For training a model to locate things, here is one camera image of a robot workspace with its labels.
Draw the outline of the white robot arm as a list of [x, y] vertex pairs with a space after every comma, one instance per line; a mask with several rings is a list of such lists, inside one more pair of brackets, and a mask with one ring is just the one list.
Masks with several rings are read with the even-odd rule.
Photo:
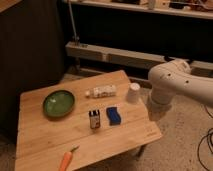
[[152, 86], [148, 105], [153, 112], [168, 111], [176, 94], [213, 108], [213, 78], [192, 75], [185, 60], [172, 60], [152, 67], [148, 80]]

